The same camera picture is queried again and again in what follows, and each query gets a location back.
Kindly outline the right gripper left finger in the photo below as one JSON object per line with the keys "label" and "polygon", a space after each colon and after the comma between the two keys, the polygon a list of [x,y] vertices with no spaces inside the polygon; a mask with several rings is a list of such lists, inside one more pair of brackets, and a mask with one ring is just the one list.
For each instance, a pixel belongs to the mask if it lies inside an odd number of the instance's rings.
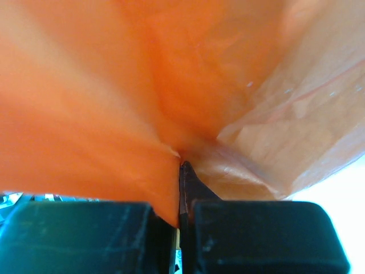
{"label": "right gripper left finger", "polygon": [[1,272],[173,273],[175,241],[146,203],[31,202],[1,227]]}

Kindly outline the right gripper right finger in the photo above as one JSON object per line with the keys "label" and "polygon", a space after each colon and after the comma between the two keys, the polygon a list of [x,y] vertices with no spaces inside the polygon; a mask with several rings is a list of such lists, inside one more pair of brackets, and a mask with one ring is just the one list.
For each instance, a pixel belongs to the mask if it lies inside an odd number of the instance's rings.
{"label": "right gripper right finger", "polygon": [[183,273],[348,273],[326,211],[311,202],[226,201],[185,162],[179,174]]}

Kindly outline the orange wrapping paper sheet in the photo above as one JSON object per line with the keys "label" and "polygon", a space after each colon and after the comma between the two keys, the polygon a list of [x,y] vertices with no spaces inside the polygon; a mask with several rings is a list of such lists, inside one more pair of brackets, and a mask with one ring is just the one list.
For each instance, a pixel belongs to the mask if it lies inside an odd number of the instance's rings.
{"label": "orange wrapping paper sheet", "polygon": [[2,1],[1,190],[278,200],[364,154],[363,1]]}

